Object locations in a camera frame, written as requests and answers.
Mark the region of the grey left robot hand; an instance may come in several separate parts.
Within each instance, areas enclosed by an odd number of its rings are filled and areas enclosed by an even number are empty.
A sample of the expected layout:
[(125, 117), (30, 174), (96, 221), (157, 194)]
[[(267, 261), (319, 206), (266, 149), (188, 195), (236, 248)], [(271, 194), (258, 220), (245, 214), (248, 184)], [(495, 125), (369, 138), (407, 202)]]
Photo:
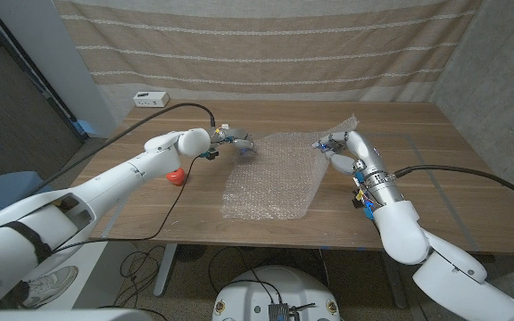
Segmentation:
[(215, 128), (210, 134), (211, 148), (217, 148), (221, 144), (232, 144), (241, 152), (254, 152), (252, 136), (242, 128), (231, 128), (227, 124)]

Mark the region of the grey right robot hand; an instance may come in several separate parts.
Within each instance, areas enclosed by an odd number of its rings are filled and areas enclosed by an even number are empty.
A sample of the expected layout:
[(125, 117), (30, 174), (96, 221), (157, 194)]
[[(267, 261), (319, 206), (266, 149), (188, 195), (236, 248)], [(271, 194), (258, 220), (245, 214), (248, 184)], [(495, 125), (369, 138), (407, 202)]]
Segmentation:
[(352, 176), (356, 185), (352, 202), (364, 207), (369, 218), (375, 210), (405, 200), (376, 148), (360, 133), (331, 133), (311, 147), (338, 172)]

